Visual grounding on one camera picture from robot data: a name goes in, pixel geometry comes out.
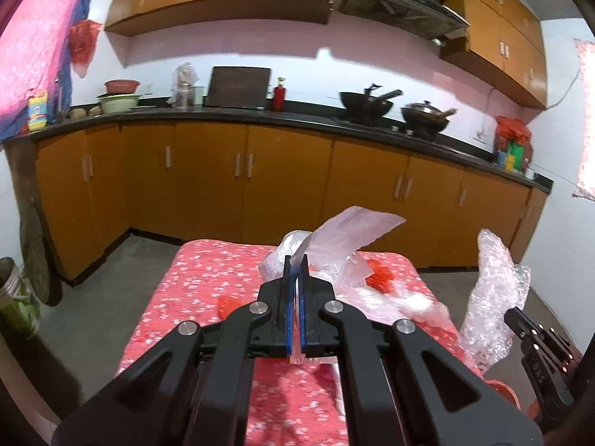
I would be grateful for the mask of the clear bubble wrap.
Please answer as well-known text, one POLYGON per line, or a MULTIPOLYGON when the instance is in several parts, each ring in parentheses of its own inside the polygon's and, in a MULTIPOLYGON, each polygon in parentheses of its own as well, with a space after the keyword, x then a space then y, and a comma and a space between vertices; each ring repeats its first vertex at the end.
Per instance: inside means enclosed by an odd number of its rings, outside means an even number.
POLYGON ((510 353, 513 332, 504 315, 514 307, 523 309, 531 271, 513 262, 508 247, 491 230, 480 230, 477 243, 479 275, 469 296, 459 341, 484 374, 510 353))

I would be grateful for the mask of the small red plastic bag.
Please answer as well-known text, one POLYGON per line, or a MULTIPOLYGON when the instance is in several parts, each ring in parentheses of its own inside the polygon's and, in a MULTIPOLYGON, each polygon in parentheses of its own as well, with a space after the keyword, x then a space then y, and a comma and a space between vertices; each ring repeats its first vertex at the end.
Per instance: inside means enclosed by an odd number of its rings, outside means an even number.
POLYGON ((394 292, 394 275, 390 268, 384 266, 380 261, 370 259, 367 264, 372 274, 365 279, 366 285, 382 294, 394 292))

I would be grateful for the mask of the clear white plastic bag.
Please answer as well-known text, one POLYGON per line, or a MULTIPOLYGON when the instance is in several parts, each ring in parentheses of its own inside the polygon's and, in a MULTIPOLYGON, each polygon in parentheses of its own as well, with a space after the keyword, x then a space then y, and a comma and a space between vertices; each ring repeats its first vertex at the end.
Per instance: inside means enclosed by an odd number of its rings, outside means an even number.
POLYGON ((367 318, 385 324, 407 318, 428 327, 431 334, 440 330, 454 333, 448 308, 432 294, 408 258, 363 250, 404 223, 404 218, 394 213, 350 206, 313 232, 286 234, 258 271, 267 282, 282 275, 286 258, 290 258, 293 271, 307 258, 310 275, 331 283, 337 299, 355 306, 367 318), (390 268, 393 293, 382 294, 366 285, 365 279, 372 274, 367 264, 370 259, 390 268))

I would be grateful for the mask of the lower wooden kitchen cabinets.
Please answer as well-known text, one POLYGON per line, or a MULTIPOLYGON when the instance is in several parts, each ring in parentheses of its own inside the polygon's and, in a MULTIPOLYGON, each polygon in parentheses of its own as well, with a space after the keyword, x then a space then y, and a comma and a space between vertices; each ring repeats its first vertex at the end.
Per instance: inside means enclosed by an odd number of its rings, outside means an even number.
POLYGON ((480 230, 514 261, 548 195, 396 145, 278 126, 144 121, 45 131, 5 148, 22 244, 79 279, 125 233, 275 245, 349 206, 396 213, 376 240, 420 269, 473 267, 480 230))

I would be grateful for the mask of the wooden kitchen cabinets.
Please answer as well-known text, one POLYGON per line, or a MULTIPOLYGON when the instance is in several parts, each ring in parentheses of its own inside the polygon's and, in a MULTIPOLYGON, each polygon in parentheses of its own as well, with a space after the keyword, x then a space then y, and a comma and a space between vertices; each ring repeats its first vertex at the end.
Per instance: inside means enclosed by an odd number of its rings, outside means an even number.
MULTIPOLYGON (((540 20, 520 0, 444 0, 469 22, 465 35, 439 42, 445 61, 520 106, 547 106, 540 20)), ((112 0, 105 27, 124 36, 225 19, 286 19, 326 24, 333 0, 112 0)))
POLYGON ((396 145, 278 126, 144 121, 45 131, 5 148, 22 244, 79 279, 125 233, 275 245, 349 206, 396 213, 376 240, 420 269, 473 267, 480 230, 514 261, 548 195, 396 145))

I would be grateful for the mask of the red floral tablecloth table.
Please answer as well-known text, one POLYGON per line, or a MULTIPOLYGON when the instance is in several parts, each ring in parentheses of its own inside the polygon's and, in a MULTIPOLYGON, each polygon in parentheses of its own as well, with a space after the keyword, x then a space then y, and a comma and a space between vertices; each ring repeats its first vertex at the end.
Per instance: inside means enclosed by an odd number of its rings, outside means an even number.
POLYGON ((256 361, 337 358, 353 445, 528 445, 541 433, 408 319, 339 301, 306 265, 285 267, 224 321, 177 325, 109 387, 118 445, 241 445, 256 361))

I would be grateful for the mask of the green metal bucket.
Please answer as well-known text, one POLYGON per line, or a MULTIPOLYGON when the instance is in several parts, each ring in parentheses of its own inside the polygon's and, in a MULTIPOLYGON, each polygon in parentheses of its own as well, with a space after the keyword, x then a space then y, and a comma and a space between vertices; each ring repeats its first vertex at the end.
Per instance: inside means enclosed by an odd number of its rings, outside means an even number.
POLYGON ((23 282, 13 258, 3 257, 0 263, 1 319, 15 332, 33 337, 40 326, 40 308, 23 282))

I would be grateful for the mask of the black countertop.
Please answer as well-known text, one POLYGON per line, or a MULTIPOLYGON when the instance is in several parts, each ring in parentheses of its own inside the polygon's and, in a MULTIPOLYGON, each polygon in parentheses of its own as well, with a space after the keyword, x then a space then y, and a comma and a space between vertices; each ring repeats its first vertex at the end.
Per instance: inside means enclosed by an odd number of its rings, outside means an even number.
POLYGON ((398 147, 416 153, 444 159, 448 162, 470 166, 516 183, 534 187, 550 194, 555 181, 547 176, 536 174, 527 178, 515 172, 500 169, 491 162, 491 154, 471 144, 459 141, 444 134, 438 134, 432 141, 408 136, 398 132, 398 121, 384 119, 379 127, 354 124, 338 118, 340 111, 326 106, 295 103, 297 112, 272 112, 268 110, 244 110, 226 108, 152 108, 123 114, 101 115, 84 119, 67 119, 51 124, 33 133, 23 132, 1 142, 8 146, 20 142, 40 142, 75 131, 92 129, 107 124, 175 124, 186 122, 211 122, 226 124, 258 125, 289 130, 312 131, 333 136, 351 137, 367 142, 398 147))

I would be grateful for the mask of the black lidded wok right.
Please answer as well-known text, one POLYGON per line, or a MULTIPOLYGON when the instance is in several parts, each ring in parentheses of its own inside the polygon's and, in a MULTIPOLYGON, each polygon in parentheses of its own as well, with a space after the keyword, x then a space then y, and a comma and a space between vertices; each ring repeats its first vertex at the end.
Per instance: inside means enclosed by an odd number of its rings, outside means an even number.
POLYGON ((434 137, 449 124, 449 119, 456 115, 457 109, 446 111, 434 107, 429 101, 410 103, 401 108, 406 129, 414 134, 434 137))

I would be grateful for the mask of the black wok left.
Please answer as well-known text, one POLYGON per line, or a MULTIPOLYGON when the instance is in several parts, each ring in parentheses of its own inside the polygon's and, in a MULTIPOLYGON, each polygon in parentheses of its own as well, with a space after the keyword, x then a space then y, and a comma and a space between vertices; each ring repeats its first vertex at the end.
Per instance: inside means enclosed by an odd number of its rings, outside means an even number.
POLYGON ((391 110, 392 99, 403 95, 401 90, 394 90, 380 96, 373 96, 372 92, 377 89, 379 89, 379 85, 372 84, 363 93, 341 92, 339 97, 345 109, 343 119, 347 121, 376 121, 391 110))

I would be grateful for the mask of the red bottle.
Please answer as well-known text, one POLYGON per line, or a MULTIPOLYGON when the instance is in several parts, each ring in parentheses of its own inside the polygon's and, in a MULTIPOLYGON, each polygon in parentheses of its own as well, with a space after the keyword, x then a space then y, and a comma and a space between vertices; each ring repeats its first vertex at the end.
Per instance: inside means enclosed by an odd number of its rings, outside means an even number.
POLYGON ((275 112, 281 112, 283 110, 286 89, 284 86, 285 78, 279 77, 277 79, 277 85, 273 89, 273 97, 271 102, 271 109, 275 112))

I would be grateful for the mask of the dark cutting board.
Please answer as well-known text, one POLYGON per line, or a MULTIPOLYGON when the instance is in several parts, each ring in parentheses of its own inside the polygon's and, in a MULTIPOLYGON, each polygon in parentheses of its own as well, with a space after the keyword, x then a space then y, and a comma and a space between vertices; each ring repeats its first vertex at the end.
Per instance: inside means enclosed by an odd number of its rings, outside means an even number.
POLYGON ((264 110, 270 75, 270 68, 214 67, 204 106, 264 110))

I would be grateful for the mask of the clear jar with bag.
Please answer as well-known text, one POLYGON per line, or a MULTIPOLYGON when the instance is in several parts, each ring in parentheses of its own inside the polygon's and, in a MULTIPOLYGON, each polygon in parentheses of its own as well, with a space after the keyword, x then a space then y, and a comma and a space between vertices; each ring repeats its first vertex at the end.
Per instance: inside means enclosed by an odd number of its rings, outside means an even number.
POLYGON ((173 84, 171 85, 173 106, 187 108, 194 105, 194 84, 197 81, 196 70, 188 61, 173 71, 173 84))

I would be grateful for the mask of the pink floral door curtain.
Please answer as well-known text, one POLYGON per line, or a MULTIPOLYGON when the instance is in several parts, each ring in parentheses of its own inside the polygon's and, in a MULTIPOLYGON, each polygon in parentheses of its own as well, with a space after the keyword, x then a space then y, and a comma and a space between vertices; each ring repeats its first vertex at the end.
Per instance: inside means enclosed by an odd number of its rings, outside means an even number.
POLYGON ((28 99, 53 94, 67 53, 68 30, 90 0, 22 0, 1 34, 1 138, 26 126, 28 99))

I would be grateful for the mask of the hanging red bag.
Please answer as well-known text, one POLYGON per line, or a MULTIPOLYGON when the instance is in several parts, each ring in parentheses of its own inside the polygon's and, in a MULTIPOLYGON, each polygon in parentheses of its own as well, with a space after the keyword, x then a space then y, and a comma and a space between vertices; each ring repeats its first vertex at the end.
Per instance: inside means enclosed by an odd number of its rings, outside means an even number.
POLYGON ((68 48, 74 72, 85 78, 94 58, 97 38, 102 25, 89 19, 82 19, 68 30, 68 48))

